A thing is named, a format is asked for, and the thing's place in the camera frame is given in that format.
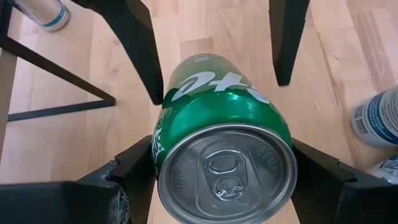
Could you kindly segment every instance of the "can lid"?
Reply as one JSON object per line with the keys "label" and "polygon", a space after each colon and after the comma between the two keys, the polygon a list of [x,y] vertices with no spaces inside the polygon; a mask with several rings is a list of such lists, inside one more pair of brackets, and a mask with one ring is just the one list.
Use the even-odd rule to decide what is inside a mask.
{"label": "can lid", "polygon": [[168,153],[158,190],[182,223],[260,223],[291,197],[297,163],[278,135],[248,124],[199,130]]}

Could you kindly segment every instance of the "aluminum can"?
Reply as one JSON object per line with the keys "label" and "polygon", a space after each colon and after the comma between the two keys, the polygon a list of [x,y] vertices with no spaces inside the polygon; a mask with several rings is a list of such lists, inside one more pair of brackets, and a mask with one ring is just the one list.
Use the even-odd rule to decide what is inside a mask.
{"label": "aluminum can", "polygon": [[398,154],[368,170],[368,174],[392,184],[398,184]]}
{"label": "aluminum can", "polygon": [[8,0],[27,17],[48,31],[65,26],[69,20],[69,10],[59,0]]}
{"label": "aluminum can", "polygon": [[195,55],[173,72],[152,137],[160,199],[182,223],[260,223],[297,180],[288,126],[228,60]]}
{"label": "aluminum can", "polygon": [[360,140],[367,144],[398,146],[398,86],[355,107],[351,125]]}

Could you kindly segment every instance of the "pull tab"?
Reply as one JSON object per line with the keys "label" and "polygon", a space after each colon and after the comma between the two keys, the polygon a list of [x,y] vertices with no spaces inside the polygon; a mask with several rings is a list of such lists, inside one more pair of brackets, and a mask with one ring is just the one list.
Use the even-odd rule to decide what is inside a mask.
{"label": "pull tab", "polygon": [[210,191],[218,200],[236,200],[248,188],[246,162],[239,151],[212,153],[206,158],[204,172]]}

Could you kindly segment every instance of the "blue and white can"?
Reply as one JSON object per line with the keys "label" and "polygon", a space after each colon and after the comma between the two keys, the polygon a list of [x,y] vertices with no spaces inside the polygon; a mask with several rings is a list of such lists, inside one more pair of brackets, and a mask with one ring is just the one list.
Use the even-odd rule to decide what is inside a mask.
{"label": "blue and white can", "polygon": [[8,0],[27,17],[49,31],[65,26],[69,10],[60,0]]}
{"label": "blue and white can", "polygon": [[351,124],[360,140],[367,144],[398,146],[398,86],[355,107]]}
{"label": "blue and white can", "polygon": [[392,184],[398,184],[398,154],[369,169],[368,173]]}

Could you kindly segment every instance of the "light wood floor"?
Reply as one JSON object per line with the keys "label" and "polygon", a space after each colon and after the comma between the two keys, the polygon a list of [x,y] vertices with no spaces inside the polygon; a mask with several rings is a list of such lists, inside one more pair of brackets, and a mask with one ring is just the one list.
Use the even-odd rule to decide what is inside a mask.
{"label": "light wood floor", "polygon": [[[117,107],[7,125],[0,183],[78,179],[151,134],[153,106],[104,20],[66,1],[67,27],[52,34],[14,12],[10,35],[114,95]],[[276,85],[267,0],[147,0],[165,84],[185,58],[231,60],[285,116],[293,137],[365,170],[394,153],[359,142],[350,109],[398,82],[397,0],[312,0],[291,85]],[[19,59],[10,112],[94,99]],[[267,223],[298,223],[294,207]],[[177,223],[154,194],[149,223]]]}

